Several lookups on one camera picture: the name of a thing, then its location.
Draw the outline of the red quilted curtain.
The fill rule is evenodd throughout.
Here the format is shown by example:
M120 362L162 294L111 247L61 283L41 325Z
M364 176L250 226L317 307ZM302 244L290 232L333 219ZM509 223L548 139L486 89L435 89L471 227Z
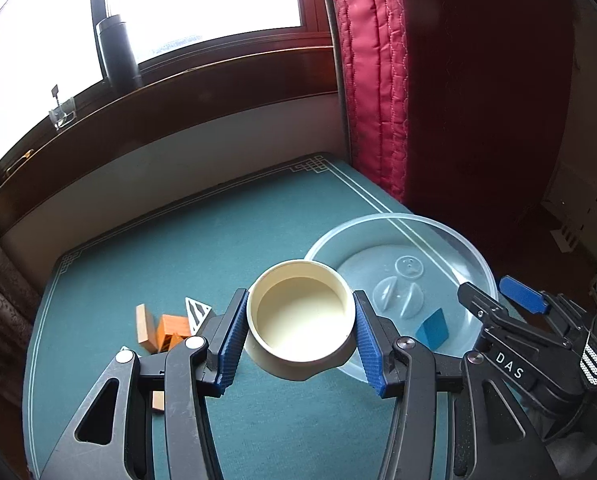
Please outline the red quilted curtain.
M523 210L567 119L572 0L333 0L354 167L410 208Z

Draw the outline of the natural wood plank block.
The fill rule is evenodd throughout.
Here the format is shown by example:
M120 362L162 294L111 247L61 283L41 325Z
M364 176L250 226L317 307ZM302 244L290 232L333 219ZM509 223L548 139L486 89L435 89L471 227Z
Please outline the natural wood plank block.
M138 304L135 313L138 344L149 353L156 353L158 351L158 343L152 313L145 304Z

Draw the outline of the cream round plastic cup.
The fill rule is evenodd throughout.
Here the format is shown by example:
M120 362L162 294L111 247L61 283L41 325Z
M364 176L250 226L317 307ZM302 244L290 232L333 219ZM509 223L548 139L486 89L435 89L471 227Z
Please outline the cream round plastic cup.
M304 382L356 349L353 292L330 266L304 259L266 270L248 289L245 351L265 372Z

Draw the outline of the small clear glass holder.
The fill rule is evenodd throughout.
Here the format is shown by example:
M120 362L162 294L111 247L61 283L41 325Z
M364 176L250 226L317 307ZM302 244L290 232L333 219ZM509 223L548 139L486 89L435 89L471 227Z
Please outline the small clear glass holder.
M48 111L50 122L60 131L76 120L76 102L71 96L64 102L59 99L59 86L55 84L51 89L52 98L56 101L56 106Z

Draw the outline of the green table mat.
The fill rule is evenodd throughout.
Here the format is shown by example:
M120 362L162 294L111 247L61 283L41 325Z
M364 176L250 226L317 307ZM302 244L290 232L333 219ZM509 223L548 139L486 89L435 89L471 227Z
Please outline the green table mat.
M122 347L135 309L217 311L274 264L306 256L328 231L399 203L330 155L312 155L151 212L56 260L27 351L27 463L44 472L79 404ZM228 479L373 479L393 404L339 370L286 382L242 358L207 403Z

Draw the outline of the blue wedge block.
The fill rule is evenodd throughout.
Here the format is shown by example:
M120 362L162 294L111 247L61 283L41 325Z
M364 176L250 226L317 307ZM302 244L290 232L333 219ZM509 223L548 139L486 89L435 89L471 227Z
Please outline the blue wedge block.
M415 338L431 351L439 350L445 344L449 338L449 330L442 309L436 309L422 322Z

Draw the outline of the patterned grey curtain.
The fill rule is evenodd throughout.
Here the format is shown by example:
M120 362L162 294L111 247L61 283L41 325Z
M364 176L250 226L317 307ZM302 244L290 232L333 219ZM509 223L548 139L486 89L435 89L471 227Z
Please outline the patterned grey curtain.
M0 396L22 403L26 351L40 296L0 246Z

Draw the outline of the clear plastic bowl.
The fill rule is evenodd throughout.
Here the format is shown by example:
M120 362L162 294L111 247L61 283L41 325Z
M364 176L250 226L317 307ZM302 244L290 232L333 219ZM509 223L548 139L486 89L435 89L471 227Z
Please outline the clear plastic bowl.
M496 299L498 289L484 257L445 224L415 214L368 214L330 230L305 258L330 266L350 289L366 293L376 314L415 338L422 322L442 309L449 330L434 352L460 358L470 351L482 323L458 300L472 283Z

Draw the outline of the dark wooden window frame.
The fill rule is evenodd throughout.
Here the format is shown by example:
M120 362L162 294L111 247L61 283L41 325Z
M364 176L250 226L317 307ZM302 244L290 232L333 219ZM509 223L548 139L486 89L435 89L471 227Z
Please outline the dark wooden window frame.
M77 118L37 120L0 159L0 237L94 170L189 127L255 107L335 91L325 0L298 0L300 23L241 32L140 63L142 87L108 79L75 96Z

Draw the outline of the zebra striped triangle block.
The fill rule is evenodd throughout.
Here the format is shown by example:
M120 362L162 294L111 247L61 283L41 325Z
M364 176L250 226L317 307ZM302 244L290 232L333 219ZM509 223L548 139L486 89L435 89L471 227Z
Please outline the zebra striped triangle block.
M186 301L190 335L198 335L206 322L214 315L213 309L208 304L203 304L203 302L190 297L184 298L184 301Z

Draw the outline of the orange wood block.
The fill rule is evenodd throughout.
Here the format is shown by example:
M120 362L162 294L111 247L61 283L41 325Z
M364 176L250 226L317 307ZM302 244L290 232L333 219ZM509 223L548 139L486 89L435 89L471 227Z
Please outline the orange wood block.
M188 319L181 315L162 314L156 329L157 349L166 352L191 336Z

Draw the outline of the black bottle on windowsill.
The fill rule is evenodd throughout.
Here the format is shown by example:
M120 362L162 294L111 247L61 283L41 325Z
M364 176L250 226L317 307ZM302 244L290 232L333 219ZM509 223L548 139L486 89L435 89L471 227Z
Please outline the black bottle on windowsill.
M121 96L141 88L142 78L123 18L118 14L104 18L97 24L96 32L105 77L114 92Z

